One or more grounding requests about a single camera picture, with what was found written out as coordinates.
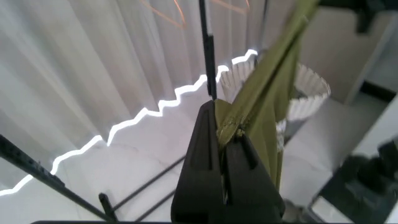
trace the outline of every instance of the white basket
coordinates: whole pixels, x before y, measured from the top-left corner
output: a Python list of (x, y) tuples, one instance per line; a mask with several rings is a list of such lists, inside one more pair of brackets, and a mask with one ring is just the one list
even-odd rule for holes
[[(297, 65), (295, 87), (305, 96), (290, 101), (287, 121), (304, 120), (313, 115), (330, 96), (327, 82), (313, 70), (304, 65)], [(254, 60), (239, 62), (228, 72), (221, 73), (221, 86), (227, 102), (232, 103), (242, 88), (243, 83), (254, 70)]]

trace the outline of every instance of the sheer curtain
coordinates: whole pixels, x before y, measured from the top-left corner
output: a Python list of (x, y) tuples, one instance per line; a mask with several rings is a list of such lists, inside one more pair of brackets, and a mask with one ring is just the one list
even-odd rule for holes
[[(175, 100), (205, 73), (198, 1), (177, 3), (184, 27), (173, 0), (0, 0), (0, 134), (51, 170)], [(206, 3), (217, 65), (260, 46), (265, 1)], [(0, 190), (24, 176), (0, 160)]]

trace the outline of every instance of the floor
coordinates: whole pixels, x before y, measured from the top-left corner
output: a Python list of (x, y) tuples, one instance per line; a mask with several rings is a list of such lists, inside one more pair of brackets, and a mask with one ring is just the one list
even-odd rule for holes
[[(221, 87), (218, 88), (222, 98)], [(99, 143), (84, 155), (62, 163), (57, 174), (66, 186), (102, 210), (98, 194), (108, 194), (114, 205), (185, 154), (202, 103), (209, 100), (206, 86), (187, 93), (176, 108), (164, 109), (161, 118), (145, 117), (120, 130), (110, 147)], [(352, 106), (328, 100), (298, 131), (285, 148), (280, 193), (293, 203), (306, 205), (377, 119), (386, 104), (359, 95)], [(178, 181), (181, 165), (121, 207), (120, 220), (135, 220)], [(172, 199), (144, 221), (170, 221)], [(0, 198), (4, 223), (37, 220), (99, 220), (40, 182), (31, 181), (18, 193)]]

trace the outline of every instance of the curtain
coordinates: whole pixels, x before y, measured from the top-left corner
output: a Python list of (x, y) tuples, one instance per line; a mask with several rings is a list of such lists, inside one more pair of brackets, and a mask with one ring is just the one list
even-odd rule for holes
[[(177, 3), (0, 0), (0, 134), (51, 170), (93, 136), (107, 141), (115, 124), (175, 100), (205, 73), (198, 1)], [(217, 65), (258, 49), (265, 1), (206, 3)], [(0, 160), (0, 190), (25, 175)]]

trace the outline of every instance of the green cloth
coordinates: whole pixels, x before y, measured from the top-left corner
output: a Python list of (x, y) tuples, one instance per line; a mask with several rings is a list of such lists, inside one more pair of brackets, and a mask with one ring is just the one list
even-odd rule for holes
[(285, 119), (294, 94), (300, 37), (314, 15), (317, 0), (299, 0), (285, 30), (246, 80), (234, 102), (215, 101), (221, 150), (241, 125), (279, 188), (282, 152), (277, 151), (275, 124)]

